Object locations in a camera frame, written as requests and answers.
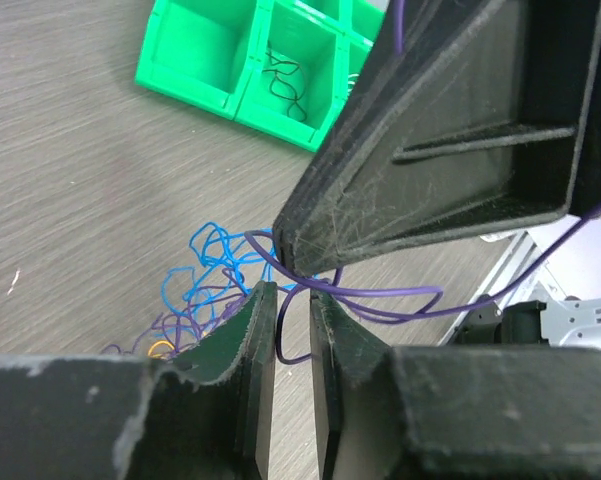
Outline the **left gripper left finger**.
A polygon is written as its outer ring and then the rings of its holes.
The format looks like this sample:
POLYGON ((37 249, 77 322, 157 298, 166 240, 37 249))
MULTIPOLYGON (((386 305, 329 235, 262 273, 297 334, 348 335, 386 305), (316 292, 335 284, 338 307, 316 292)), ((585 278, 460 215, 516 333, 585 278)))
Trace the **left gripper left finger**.
POLYGON ((0 354, 0 479, 264 479, 277 291, 171 360, 0 354))

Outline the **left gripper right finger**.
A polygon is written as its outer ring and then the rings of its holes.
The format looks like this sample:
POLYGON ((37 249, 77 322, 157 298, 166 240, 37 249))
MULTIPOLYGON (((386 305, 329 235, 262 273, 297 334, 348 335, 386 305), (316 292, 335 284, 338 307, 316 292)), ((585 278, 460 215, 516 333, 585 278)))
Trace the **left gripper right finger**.
POLYGON ((310 297, 324 479, 601 479, 601 351, 389 346, 310 297))

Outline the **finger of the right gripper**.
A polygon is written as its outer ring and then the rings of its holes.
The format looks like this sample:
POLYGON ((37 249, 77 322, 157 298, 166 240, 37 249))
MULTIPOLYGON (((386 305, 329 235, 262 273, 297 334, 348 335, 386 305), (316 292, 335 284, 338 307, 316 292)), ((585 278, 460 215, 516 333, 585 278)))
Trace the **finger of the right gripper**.
POLYGON ((571 214, 600 50, 601 1, 390 2, 278 259, 310 276, 571 214))

